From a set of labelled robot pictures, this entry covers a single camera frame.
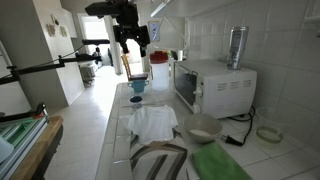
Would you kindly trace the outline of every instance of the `white towel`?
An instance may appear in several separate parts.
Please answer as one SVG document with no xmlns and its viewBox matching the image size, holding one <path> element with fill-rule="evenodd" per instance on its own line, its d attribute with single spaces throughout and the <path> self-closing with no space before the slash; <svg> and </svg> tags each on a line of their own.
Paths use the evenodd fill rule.
<svg viewBox="0 0 320 180">
<path fill-rule="evenodd" d="M 165 105 L 162 107 L 143 106 L 131 116 L 128 127 L 139 136 L 141 144 L 148 145 L 153 141 L 173 140 L 172 128 L 177 125 L 174 110 Z"/>
</svg>

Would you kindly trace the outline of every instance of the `green cloth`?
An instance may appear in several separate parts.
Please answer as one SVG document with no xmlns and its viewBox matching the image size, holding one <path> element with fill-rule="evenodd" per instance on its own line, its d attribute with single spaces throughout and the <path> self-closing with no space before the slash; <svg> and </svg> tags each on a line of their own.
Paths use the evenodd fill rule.
<svg viewBox="0 0 320 180">
<path fill-rule="evenodd" d="M 204 145 L 192 158 L 201 180 L 252 179 L 218 143 Z"/>
</svg>

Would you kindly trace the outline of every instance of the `white bowl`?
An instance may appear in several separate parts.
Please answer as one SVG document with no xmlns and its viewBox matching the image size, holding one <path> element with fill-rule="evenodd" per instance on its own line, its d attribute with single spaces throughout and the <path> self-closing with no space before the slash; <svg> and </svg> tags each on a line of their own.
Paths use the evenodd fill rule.
<svg viewBox="0 0 320 180">
<path fill-rule="evenodd" d="M 222 124 L 210 115 L 193 114 L 185 119 L 184 128 L 193 141 L 207 143 L 220 137 Z"/>
</svg>

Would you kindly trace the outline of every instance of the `microwave door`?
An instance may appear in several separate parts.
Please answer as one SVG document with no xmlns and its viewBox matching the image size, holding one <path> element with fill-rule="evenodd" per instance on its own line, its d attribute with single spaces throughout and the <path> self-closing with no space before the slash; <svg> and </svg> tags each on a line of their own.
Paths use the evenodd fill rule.
<svg viewBox="0 0 320 180">
<path fill-rule="evenodd" d="M 192 106 L 196 99 L 193 92 L 196 90 L 197 75 L 176 64 L 174 80 L 177 92 Z"/>
</svg>

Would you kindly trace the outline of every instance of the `blue cup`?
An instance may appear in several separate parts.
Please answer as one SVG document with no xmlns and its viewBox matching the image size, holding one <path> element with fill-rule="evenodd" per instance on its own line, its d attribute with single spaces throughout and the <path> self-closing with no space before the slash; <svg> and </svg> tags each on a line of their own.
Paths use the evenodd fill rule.
<svg viewBox="0 0 320 180">
<path fill-rule="evenodd" d="M 149 81 L 145 80 L 134 80 L 128 83 L 129 87 L 132 87 L 134 92 L 141 93 L 144 91 L 144 87 L 149 84 Z"/>
</svg>

